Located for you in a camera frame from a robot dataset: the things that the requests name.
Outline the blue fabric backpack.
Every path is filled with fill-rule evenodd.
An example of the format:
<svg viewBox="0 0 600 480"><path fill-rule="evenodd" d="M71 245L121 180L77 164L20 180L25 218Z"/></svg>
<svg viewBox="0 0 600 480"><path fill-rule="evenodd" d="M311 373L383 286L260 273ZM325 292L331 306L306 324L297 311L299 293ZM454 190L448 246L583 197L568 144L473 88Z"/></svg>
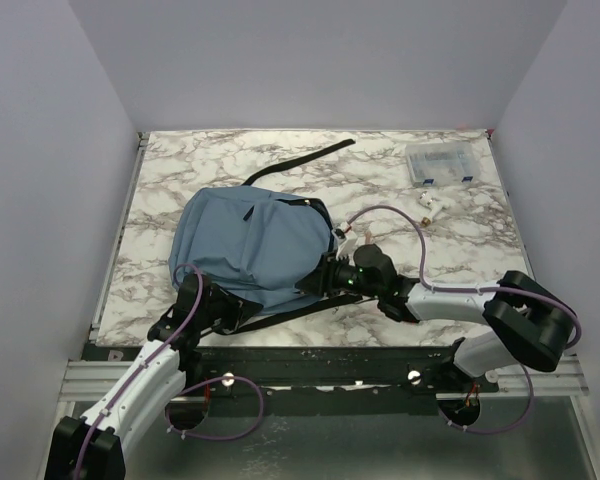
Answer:
<svg viewBox="0 0 600 480"><path fill-rule="evenodd" d="M346 139L252 174L242 185L205 187L186 204L168 259L177 291L186 275L199 273L228 292L263 305L230 335L255 331L305 315L351 305L361 296L318 297L295 284L336 249L324 203L255 187L260 178L300 167L352 145Z"/></svg>

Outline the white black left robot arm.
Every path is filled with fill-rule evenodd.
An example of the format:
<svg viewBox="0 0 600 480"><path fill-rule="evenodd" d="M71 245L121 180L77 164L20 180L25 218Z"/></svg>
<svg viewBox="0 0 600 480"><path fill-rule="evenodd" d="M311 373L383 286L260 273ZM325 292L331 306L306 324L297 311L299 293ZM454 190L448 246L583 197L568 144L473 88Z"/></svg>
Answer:
<svg viewBox="0 0 600 480"><path fill-rule="evenodd" d="M147 341L119 380L79 418L55 427L47 479L122 479L125 460L173 398L244 379L231 372L205 379L196 348L210 333L234 333L262 309L208 276L190 273L175 303L151 326Z"/></svg>

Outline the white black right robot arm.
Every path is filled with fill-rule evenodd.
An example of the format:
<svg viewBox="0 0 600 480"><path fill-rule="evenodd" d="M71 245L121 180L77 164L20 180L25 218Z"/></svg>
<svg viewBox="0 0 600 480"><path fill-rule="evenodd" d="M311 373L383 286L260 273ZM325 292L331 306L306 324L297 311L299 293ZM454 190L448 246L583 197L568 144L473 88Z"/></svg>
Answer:
<svg viewBox="0 0 600 480"><path fill-rule="evenodd" d="M374 298L378 309L397 322L453 320L486 326L486 333L456 341L440 367L442 384L454 392L490 370L514 364L552 372L580 332L570 308L519 271L476 287L426 287L399 274L376 245L357 248L352 259L324 254L296 286L319 297L351 293Z"/></svg>

